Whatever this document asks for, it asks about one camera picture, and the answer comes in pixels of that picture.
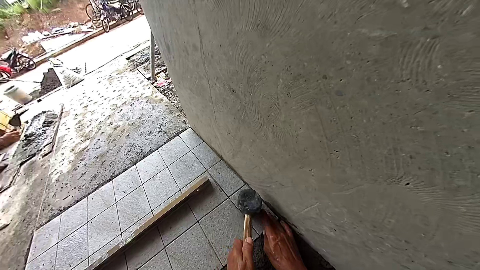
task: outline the sidewalk curb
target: sidewalk curb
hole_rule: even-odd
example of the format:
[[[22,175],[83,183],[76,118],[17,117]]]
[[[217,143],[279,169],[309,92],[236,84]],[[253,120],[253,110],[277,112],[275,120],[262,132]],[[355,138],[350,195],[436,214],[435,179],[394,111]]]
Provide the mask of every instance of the sidewalk curb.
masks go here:
[[[140,16],[140,13],[138,13],[137,11],[135,11],[133,13],[133,18],[135,19],[136,17]],[[121,19],[120,21],[116,21],[114,23],[110,23],[110,30],[119,26],[119,25],[123,25],[125,22],[123,21],[123,19]],[[43,64],[47,61],[48,58],[50,57],[55,57],[55,56],[58,56],[58,55],[61,55],[63,54],[64,52],[66,51],[69,51],[91,39],[93,39],[94,37],[97,37],[101,34],[105,33],[105,31],[103,31],[102,28],[99,28],[97,30],[94,30],[93,32],[89,33],[89,34],[86,34],[83,38],[79,39],[79,40],[75,40],[65,46],[63,46],[62,48],[60,48],[59,50],[56,50],[56,51],[52,51],[52,52],[49,52],[47,53],[46,55],[43,55],[41,57],[38,57],[38,58],[35,58],[34,61],[37,65],[40,65],[40,64]]]

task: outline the white plastic bucket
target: white plastic bucket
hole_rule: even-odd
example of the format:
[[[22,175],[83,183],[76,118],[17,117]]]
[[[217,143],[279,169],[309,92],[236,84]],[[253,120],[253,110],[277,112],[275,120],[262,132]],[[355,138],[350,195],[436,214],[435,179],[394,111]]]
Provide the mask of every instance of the white plastic bucket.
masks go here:
[[[16,86],[11,86],[7,88],[7,90],[5,90],[3,94],[22,105],[27,104],[33,99],[31,95],[25,93],[25,91],[21,90]]]

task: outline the tiled floor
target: tiled floor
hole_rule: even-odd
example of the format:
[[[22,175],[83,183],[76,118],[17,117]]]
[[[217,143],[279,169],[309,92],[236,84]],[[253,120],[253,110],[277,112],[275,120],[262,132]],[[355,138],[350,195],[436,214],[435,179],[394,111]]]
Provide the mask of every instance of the tiled floor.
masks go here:
[[[38,229],[26,269],[84,270],[195,180],[211,186],[161,221],[108,269],[220,269],[243,233],[241,179],[188,129]],[[254,221],[253,236],[261,227]]]

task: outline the metal pole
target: metal pole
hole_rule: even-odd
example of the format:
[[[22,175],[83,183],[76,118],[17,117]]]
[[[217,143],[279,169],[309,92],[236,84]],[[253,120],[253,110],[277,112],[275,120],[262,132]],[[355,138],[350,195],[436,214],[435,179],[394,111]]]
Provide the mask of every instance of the metal pole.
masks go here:
[[[155,80],[155,37],[150,32],[150,81],[154,82]]]

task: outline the cement bag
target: cement bag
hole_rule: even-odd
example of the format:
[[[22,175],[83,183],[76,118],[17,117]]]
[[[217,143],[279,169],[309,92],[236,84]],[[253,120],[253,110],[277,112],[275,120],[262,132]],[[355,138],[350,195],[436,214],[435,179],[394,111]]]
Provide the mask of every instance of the cement bag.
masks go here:
[[[49,58],[48,61],[65,88],[70,88],[84,80],[78,73],[66,68],[62,61],[56,58]]]

